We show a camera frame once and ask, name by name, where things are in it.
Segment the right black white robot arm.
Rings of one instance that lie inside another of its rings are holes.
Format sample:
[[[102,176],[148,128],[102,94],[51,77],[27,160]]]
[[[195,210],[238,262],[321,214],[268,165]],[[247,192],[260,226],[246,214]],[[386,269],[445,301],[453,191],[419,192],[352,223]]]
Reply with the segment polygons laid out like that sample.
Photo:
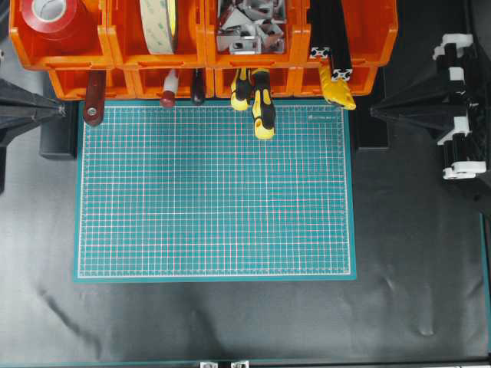
[[[472,34],[445,34],[435,75],[387,97],[371,116],[422,128],[443,155],[442,177],[490,216],[490,59]]]

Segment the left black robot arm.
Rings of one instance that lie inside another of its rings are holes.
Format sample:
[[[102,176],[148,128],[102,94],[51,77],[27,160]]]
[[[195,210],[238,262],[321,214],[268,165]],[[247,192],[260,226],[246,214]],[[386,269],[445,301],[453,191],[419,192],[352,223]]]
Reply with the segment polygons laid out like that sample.
[[[7,147],[17,136],[43,123],[65,118],[59,100],[34,94],[1,78],[1,193],[5,190]]]

